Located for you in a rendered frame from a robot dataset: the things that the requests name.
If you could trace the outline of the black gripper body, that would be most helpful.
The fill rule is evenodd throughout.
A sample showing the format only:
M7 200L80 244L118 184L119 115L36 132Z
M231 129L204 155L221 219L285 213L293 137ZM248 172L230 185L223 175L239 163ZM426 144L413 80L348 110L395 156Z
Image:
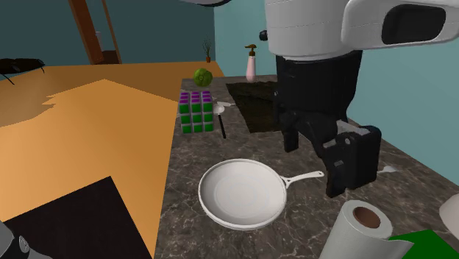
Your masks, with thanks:
M347 122L347 109L357 85L361 50L324 60L276 57L274 121L288 110L321 113Z

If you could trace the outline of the pink soap dispenser bottle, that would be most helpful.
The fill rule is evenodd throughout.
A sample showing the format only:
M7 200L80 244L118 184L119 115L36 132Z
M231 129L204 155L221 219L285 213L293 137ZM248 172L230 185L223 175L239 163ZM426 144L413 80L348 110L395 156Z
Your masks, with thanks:
M246 49L250 49L248 62L246 66L246 80L248 82L254 82L256 77L256 53L255 49L257 46L255 44L249 44L245 46Z

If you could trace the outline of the black low table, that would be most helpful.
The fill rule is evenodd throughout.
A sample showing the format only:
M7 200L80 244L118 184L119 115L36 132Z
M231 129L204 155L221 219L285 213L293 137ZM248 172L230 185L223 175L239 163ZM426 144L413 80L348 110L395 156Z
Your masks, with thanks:
M32 71L40 68L43 72L45 63L40 59L33 58L3 58L0 59L0 74L12 84L13 82L7 77L7 74L18 74Z

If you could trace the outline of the dark sink basin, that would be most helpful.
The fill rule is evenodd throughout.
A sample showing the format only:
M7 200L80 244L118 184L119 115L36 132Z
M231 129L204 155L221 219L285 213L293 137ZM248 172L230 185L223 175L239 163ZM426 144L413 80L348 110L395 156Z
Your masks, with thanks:
M240 110L250 133L280 131L274 122L273 94L276 82L236 82L227 90Z

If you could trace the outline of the green cabbage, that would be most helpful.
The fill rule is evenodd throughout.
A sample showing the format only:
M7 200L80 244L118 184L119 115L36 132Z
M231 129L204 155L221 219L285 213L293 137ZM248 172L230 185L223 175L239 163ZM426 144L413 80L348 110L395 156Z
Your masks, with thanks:
M193 81L199 87L207 87L213 81L213 75L207 69L199 68L193 74Z

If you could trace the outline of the white paper towel roll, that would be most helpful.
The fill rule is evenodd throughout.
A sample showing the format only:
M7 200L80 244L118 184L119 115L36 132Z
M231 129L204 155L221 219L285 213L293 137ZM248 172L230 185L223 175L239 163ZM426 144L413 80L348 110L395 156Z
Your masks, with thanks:
M393 226L377 207L360 200L345 202L319 259L402 259L412 242L391 241Z

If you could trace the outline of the small potted plant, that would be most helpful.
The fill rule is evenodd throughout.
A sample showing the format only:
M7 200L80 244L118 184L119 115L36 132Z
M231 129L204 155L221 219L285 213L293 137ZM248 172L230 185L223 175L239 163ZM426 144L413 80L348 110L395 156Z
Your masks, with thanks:
M210 39L204 39L202 43L202 48L204 50L204 53L206 55L206 62L210 63L211 62L211 56L210 56L210 51L211 51L212 43Z

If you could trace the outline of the green flat board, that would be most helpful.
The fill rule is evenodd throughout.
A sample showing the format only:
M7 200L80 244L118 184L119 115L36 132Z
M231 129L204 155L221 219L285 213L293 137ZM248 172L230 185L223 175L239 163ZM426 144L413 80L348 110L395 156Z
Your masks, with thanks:
M456 252L432 230L396 235L390 237L389 240L403 240L413 243L413 246L402 259L459 259L459 252Z

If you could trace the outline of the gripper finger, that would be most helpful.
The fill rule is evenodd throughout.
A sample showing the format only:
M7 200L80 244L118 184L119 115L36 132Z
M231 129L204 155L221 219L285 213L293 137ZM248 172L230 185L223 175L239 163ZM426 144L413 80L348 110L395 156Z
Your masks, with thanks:
M326 166L328 197L376 180L382 138L378 128L356 127L324 114L306 113L299 117L296 129L312 143Z
M280 119L281 132L283 136L284 150L292 152L299 148L299 132L296 129L294 118L282 117Z

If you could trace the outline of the white frying pan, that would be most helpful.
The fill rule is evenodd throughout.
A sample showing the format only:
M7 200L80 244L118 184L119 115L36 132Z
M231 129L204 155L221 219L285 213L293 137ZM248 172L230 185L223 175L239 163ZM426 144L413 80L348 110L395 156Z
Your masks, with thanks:
M323 171L312 171L283 177L256 160L225 160L202 175L199 202L204 212L223 227L256 230L269 225L283 212L291 183L323 176Z

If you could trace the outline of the white rounded object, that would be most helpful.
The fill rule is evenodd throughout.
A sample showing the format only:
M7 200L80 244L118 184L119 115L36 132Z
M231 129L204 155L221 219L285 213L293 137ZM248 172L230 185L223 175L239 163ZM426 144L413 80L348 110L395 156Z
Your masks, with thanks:
M459 194L451 196L440 206L439 216L446 228L459 240Z

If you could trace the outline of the green and purple puzzle cube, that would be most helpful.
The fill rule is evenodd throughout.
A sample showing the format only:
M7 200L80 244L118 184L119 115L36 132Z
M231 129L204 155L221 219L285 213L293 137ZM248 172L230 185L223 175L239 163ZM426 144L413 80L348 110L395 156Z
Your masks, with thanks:
M213 99L209 91L181 92L178 115L182 133L212 132Z

